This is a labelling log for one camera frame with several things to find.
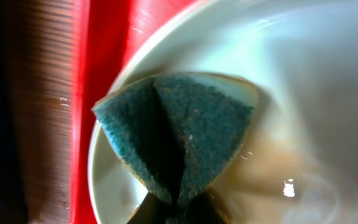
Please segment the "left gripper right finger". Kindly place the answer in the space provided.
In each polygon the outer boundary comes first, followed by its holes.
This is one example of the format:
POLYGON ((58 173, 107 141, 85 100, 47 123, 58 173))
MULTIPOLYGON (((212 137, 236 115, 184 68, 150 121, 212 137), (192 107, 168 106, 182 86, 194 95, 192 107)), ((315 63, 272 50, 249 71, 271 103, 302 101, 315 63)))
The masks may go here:
POLYGON ((209 188, 195 197, 178 218, 179 224, 228 224, 231 215, 217 191, 209 188))

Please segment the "green scrubbing sponge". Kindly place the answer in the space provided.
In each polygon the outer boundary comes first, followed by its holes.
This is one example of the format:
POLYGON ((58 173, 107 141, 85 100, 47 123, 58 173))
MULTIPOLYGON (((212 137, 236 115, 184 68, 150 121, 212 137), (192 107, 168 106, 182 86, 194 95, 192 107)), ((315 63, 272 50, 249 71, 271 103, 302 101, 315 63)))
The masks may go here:
POLYGON ((152 75, 105 96, 93 113, 117 156, 161 201, 187 206, 249 136, 257 87, 214 73, 152 75))

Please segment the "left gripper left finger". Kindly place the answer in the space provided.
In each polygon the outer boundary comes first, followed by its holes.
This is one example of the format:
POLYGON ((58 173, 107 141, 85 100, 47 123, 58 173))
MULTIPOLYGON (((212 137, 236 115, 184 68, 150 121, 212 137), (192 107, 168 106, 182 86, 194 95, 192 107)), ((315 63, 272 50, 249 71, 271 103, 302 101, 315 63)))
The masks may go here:
POLYGON ((163 202, 156 195, 148 193, 127 224, 166 224, 167 218, 173 213, 174 204, 163 202))

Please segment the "white plate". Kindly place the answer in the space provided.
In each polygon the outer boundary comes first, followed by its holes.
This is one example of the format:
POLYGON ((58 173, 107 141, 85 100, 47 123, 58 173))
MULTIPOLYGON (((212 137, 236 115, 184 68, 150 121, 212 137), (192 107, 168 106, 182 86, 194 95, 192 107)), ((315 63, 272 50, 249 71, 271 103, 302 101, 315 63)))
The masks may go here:
POLYGON ((260 88, 250 145, 214 185, 230 223, 358 223, 358 1, 211 1, 165 24, 116 90, 152 72, 260 88))

